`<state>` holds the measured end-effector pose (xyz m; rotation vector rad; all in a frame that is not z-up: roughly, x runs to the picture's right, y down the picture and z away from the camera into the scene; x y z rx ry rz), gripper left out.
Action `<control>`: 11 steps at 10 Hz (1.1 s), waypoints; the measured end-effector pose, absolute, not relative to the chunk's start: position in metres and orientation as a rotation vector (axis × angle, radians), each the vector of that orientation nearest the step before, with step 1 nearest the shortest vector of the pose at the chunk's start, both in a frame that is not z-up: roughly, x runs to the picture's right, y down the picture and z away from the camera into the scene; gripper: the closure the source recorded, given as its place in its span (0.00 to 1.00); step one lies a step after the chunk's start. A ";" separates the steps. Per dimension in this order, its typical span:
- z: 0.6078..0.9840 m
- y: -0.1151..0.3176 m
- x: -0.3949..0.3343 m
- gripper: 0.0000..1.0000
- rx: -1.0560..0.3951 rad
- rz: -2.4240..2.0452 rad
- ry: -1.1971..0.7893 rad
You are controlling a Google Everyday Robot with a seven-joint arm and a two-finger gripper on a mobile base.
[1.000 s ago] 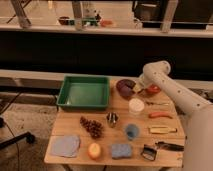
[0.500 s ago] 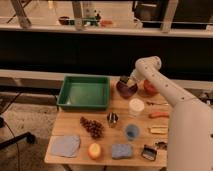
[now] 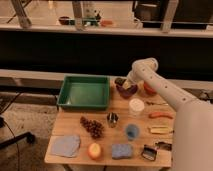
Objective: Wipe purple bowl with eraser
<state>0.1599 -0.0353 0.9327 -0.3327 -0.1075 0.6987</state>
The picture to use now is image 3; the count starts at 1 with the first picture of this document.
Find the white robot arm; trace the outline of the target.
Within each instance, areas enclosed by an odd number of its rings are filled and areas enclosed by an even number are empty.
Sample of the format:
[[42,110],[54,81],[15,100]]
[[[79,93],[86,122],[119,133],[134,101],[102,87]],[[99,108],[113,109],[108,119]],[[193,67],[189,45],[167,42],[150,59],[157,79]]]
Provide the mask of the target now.
[[213,171],[213,105],[156,73],[155,58],[132,63],[127,80],[145,81],[175,111],[171,152],[172,171]]

